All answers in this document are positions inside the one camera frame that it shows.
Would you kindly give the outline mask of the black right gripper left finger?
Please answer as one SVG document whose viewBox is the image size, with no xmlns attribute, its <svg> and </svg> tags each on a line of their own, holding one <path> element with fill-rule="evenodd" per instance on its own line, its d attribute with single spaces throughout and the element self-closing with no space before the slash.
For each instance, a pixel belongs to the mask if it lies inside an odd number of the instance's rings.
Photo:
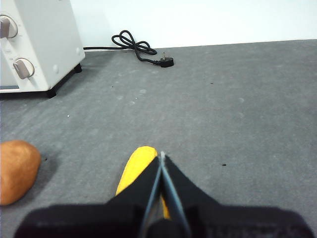
<svg viewBox="0 0 317 238">
<path fill-rule="evenodd" d="M 59 204 L 26 215 L 16 238 L 136 238 L 153 185 L 159 160 L 154 158 L 136 180 L 103 204 Z"/>
</svg>

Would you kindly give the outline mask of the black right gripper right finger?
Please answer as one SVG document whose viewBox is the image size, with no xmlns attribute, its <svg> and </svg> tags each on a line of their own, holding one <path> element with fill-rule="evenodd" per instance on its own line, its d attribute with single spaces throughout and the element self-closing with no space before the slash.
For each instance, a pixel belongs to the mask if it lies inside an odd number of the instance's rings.
<svg viewBox="0 0 317 238">
<path fill-rule="evenodd" d="M 224 205 L 162 155 L 163 213 L 193 238 L 313 238 L 301 215 L 268 206 Z"/>
</svg>

